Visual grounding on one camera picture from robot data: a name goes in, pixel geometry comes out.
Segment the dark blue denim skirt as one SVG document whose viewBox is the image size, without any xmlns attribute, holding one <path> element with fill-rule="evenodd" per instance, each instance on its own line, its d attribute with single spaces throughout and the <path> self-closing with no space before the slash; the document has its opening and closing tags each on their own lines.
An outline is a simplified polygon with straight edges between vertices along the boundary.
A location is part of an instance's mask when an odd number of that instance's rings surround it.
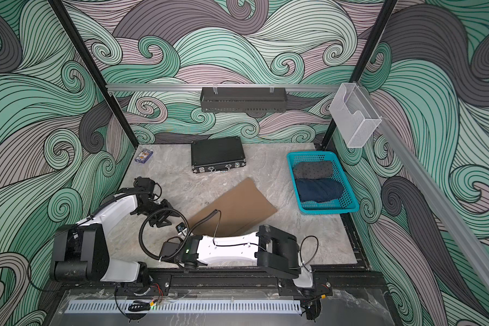
<svg viewBox="0 0 489 326">
<path fill-rule="evenodd" d="M 344 186 L 333 179 L 296 179 L 296 188 L 301 202 L 329 202 L 344 192 Z"/>
</svg>

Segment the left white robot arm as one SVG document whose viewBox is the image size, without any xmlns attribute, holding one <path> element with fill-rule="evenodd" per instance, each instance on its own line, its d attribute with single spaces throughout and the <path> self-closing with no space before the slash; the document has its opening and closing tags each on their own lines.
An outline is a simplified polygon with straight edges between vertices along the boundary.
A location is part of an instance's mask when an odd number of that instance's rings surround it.
<svg viewBox="0 0 489 326">
<path fill-rule="evenodd" d="M 112 199 L 76 224 L 60 227 L 54 235 L 50 279 L 59 283 L 141 283 L 152 281 L 143 262 L 112 258 L 107 246 L 111 231 L 128 215 L 145 215 L 159 226 L 170 225 L 164 214 L 172 206 L 158 200 L 162 188 L 148 177 L 118 190 Z"/>
</svg>

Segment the tan brown skirt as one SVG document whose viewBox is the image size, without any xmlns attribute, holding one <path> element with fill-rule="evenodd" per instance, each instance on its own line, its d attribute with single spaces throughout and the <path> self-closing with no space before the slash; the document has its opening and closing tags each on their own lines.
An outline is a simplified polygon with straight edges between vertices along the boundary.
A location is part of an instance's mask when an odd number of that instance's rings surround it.
<svg viewBox="0 0 489 326">
<path fill-rule="evenodd" d="M 251 178 L 243 180 L 190 217 L 189 224 L 193 226 L 216 209 L 221 211 L 221 214 L 217 214 L 195 229 L 195 235 L 216 237 L 243 235 L 277 212 L 277 208 L 257 189 Z"/>
</svg>

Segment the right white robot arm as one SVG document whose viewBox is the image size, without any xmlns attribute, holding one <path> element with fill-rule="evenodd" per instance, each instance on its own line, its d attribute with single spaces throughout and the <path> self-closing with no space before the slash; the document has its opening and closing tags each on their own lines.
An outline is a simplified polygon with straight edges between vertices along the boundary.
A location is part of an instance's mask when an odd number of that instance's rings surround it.
<svg viewBox="0 0 489 326">
<path fill-rule="evenodd" d="M 312 268 L 302 259 L 297 238 L 270 225 L 241 236 L 191 235 L 179 243 L 167 240 L 158 255 L 186 269 L 243 263 L 257 266 L 277 278 L 288 279 L 301 289 L 314 287 Z"/>
</svg>

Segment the grey polka dot skirt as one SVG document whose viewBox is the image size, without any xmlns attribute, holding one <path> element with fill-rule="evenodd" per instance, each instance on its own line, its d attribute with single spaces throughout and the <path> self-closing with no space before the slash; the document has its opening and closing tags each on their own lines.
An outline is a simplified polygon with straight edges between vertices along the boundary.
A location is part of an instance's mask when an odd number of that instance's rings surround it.
<svg viewBox="0 0 489 326">
<path fill-rule="evenodd" d="M 326 179 L 334 174 L 331 161 L 300 162 L 293 167 L 295 179 Z"/>
</svg>

